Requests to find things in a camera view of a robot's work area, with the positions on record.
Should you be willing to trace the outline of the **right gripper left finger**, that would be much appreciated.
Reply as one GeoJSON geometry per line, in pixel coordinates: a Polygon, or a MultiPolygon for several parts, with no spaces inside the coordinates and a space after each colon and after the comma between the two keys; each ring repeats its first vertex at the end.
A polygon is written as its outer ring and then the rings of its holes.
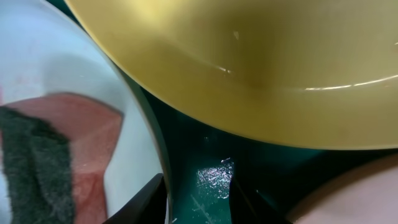
{"type": "Polygon", "coordinates": [[[164,224],[166,211],[167,190],[163,174],[158,173],[103,224],[164,224]]]}

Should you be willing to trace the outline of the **yellow-green plate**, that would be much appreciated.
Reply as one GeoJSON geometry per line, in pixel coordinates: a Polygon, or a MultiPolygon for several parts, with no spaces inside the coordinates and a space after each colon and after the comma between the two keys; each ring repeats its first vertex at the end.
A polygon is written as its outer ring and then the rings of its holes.
{"type": "Polygon", "coordinates": [[[134,81],[224,131],[397,147],[396,0],[68,0],[134,81]]]}

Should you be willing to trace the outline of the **red and green sponge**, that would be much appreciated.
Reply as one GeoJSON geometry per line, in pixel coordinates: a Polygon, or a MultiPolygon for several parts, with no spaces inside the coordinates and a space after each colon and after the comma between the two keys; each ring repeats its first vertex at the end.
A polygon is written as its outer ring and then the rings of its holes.
{"type": "Polygon", "coordinates": [[[1,106],[10,223],[104,223],[104,173],[122,122],[114,108],[70,93],[1,106]]]}

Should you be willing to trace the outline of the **light blue plate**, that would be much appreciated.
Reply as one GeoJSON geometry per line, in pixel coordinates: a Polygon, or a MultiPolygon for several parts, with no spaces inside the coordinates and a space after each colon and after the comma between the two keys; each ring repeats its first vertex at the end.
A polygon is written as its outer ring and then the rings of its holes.
{"type": "MultiPolygon", "coordinates": [[[[158,122],[139,85],[125,77],[74,21],[46,1],[1,2],[1,106],[70,93],[99,101],[123,114],[118,143],[104,173],[107,219],[156,174],[169,186],[167,155],[158,122]]],[[[11,206],[1,171],[1,222],[11,206]]]]}

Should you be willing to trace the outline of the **teal plastic serving tray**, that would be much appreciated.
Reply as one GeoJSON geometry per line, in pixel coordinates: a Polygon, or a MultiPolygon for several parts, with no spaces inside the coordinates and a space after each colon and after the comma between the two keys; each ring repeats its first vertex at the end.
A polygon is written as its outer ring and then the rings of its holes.
{"type": "Polygon", "coordinates": [[[287,219],[301,200],[325,183],[397,154],[397,147],[314,149],[250,139],[201,122],[147,92],[169,150],[177,222],[189,222],[194,214],[212,222],[214,208],[225,209],[225,219],[231,221],[233,177],[287,219]]]}

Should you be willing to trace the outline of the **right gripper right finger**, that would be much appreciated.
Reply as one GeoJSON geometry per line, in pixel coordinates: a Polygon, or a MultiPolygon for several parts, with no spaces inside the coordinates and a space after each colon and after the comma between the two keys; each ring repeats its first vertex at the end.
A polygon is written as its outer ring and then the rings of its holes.
{"type": "Polygon", "coordinates": [[[229,187],[229,209],[232,224],[292,224],[235,177],[229,187]]]}

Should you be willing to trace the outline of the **white plate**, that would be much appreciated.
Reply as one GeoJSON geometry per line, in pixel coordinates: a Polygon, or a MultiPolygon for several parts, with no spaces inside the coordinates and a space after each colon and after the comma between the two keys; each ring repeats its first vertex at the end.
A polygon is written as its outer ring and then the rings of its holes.
{"type": "Polygon", "coordinates": [[[294,224],[397,224],[397,154],[325,183],[287,215],[294,224]]]}

